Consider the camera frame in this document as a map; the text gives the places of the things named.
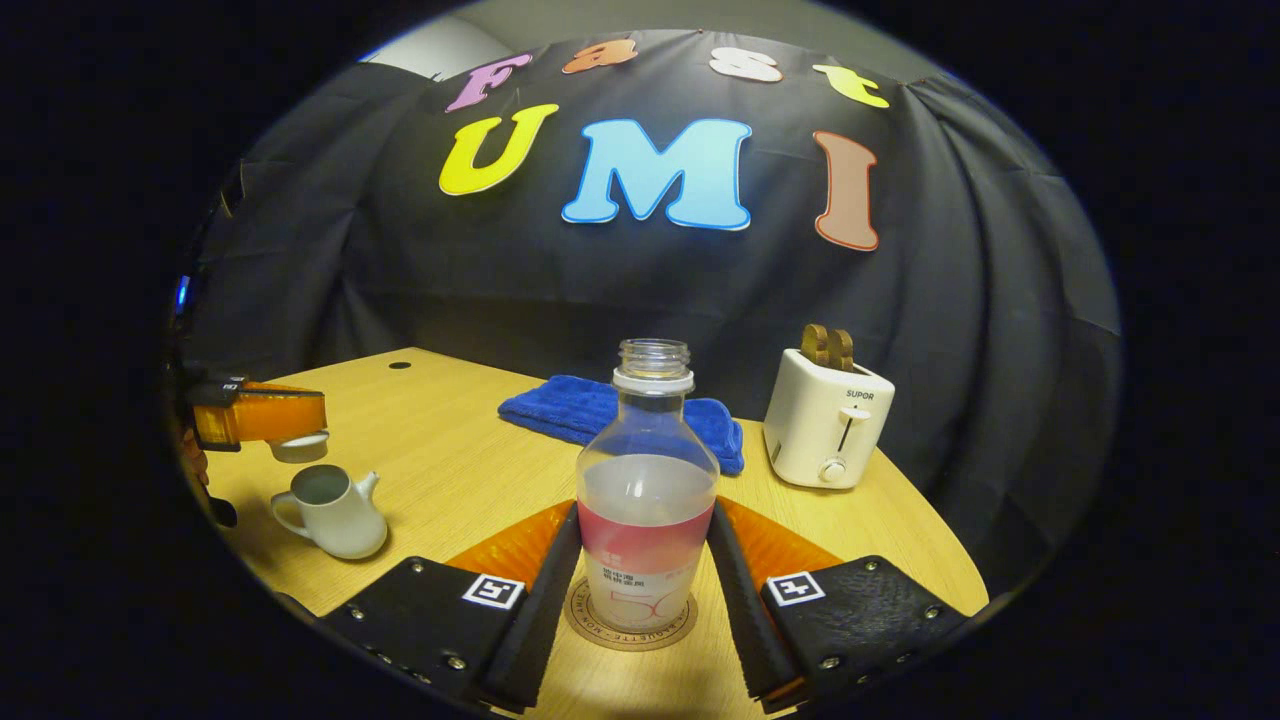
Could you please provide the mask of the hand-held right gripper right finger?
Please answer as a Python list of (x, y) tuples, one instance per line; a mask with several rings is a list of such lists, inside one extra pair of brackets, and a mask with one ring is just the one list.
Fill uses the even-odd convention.
[(707, 543), (748, 693), (768, 712), (850, 701), (938, 653), (966, 621), (888, 559), (844, 561), (726, 497)]

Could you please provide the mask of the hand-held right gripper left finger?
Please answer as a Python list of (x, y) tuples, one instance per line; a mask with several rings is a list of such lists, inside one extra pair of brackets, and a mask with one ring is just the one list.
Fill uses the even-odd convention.
[(580, 550), (567, 500), (448, 562), (403, 559), (323, 625), (452, 702), (521, 714), (538, 702)]

